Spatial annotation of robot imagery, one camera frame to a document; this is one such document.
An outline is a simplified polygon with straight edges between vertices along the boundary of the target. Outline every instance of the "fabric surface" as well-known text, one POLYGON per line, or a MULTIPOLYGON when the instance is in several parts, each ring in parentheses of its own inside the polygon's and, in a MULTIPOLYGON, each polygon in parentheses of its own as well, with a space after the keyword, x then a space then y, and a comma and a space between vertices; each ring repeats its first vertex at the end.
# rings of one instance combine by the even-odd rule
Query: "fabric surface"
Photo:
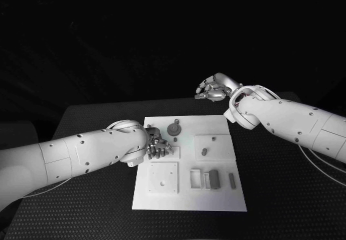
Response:
MULTIPOLYGON (((300 101, 292 92, 279 96, 300 101)), ((75 105, 54 138, 119 120, 143 124, 145 117, 222 115, 228 105, 194 98, 75 105)), ((119 162, 23 199, 6 239, 345 239, 346 187, 261 125, 247 130, 228 122, 228 127, 248 212, 132 210, 137 167, 119 162)))

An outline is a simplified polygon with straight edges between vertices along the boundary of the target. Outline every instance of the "white platform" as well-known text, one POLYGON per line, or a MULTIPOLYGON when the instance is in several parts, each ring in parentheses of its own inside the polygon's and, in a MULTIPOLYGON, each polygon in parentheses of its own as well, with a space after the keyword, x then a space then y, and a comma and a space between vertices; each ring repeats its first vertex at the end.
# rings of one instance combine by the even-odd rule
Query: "white platform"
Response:
POLYGON ((225 116, 146 117, 145 126, 147 126, 147 124, 160 129, 162 138, 169 141, 173 147, 179 147, 179 154, 176 151, 175 155, 160 159, 153 158, 152 160, 149 160, 147 156, 145 157, 145 162, 137 167, 132 209, 245 212, 247 205, 237 167, 235 150, 225 116), (175 122, 175 119, 179 119, 182 127, 182 132, 176 136, 178 142, 173 141, 175 137, 168 133, 168 126, 175 122), (199 156, 199 154, 202 153, 202 149, 199 150, 198 148, 208 144, 212 137, 217 137, 217 139, 211 142, 211 145, 207 146, 207 148, 209 148, 207 158, 201 158, 202 155, 199 156), (168 170, 156 165, 155 172, 160 169, 163 171, 162 176, 158 176, 155 181, 153 176, 150 176, 150 174, 153 175, 150 169, 155 167, 152 163, 170 163, 168 170), (178 174, 172 170, 175 163, 178 163, 178 174), (191 170, 201 170, 201 189, 192 189, 191 170), (221 184, 221 189, 218 190, 207 189, 205 186, 205 173, 211 170, 218 170, 221 184), (231 188, 230 173, 234 173, 237 189, 231 188), (168 181, 170 181, 169 178, 173 178, 175 174, 178 177, 178 186, 175 182, 170 182, 168 185, 168 181))

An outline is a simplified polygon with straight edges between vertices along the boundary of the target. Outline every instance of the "robotic hand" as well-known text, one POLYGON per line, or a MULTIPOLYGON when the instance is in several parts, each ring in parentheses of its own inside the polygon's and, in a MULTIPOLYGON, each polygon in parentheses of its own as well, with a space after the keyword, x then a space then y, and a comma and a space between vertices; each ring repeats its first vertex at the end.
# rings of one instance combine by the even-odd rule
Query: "robotic hand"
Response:
POLYGON ((35 190, 113 165, 130 167, 145 155, 159 159, 173 149, 156 127, 134 120, 113 123, 107 129, 0 151, 0 211, 35 190))
POLYGON ((222 73, 205 79, 196 93, 196 99, 214 102, 230 96, 224 115, 232 123, 250 130, 261 123, 271 134, 346 163, 346 117, 281 99, 261 85, 244 86, 222 73))

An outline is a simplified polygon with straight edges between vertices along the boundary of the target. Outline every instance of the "table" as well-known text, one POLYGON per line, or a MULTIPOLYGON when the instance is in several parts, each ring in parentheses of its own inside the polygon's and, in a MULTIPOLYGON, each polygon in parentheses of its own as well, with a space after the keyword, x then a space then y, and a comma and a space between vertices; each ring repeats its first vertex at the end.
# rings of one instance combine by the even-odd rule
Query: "table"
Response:
MULTIPOLYGON (((293 92, 279 95, 300 101, 293 92)), ((194 98, 74 105, 54 139, 119 120, 143 124, 149 116, 222 115, 228 105, 194 98)), ((132 210, 137 167, 119 162, 23 199, 6 240, 345 239, 346 188, 261 125, 228 127, 248 212, 132 210)))

